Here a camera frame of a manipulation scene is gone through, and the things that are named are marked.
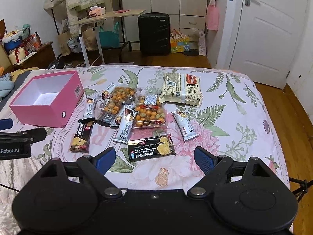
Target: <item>pink box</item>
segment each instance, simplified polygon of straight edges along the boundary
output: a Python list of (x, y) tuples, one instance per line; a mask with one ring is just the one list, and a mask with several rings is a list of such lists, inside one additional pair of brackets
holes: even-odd
[(33, 77), (10, 104), (22, 124), (61, 128), (84, 91), (77, 71)]

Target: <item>white wall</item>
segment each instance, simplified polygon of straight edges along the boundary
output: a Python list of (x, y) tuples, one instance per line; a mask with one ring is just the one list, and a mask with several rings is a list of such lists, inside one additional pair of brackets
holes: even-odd
[(313, 0), (309, 0), (307, 10), (307, 23), (287, 83), (313, 123)]
[[(44, 0), (0, 0), (0, 20), (4, 18), (7, 31), (30, 24), (32, 33), (38, 32), (41, 42), (53, 41), (52, 47), (56, 56), (61, 51), (57, 41), (57, 31), (51, 11), (43, 9)], [(60, 28), (62, 19), (67, 18), (65, 2), (54, 8), (57, 25)]]

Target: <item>suitcase handle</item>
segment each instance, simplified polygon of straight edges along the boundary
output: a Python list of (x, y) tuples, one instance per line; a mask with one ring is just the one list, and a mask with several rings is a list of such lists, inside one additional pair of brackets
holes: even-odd
[(146, 14), (163, 14), (163, 12), (148, 12), (148, 13), (145, 13)]

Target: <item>pink bag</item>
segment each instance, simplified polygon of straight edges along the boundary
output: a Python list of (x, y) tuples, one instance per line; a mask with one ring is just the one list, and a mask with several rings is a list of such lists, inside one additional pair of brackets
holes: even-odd
[(208, 30), (217, 31), (219, 29), (219, 9), (215, 7), (215, 0), (210, 0), (205, 23)]

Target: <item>blue gripper pad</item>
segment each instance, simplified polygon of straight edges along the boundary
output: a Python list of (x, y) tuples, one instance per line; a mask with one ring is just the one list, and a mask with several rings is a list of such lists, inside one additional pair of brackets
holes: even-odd
[(101, 154), (94, 157), (94, 166), (102, 175), (104, 175), (115, 163), (116, 153), (113, 147), (109, 147)]
[(13, 120), (11, 118), (0, 119), (0, 131), (11, 129), (13, 127)]
[(195, 148), (194, 159), (204, 174), (208, 174), (218, 163), (218, 158), (206, 151), (203, 147)]

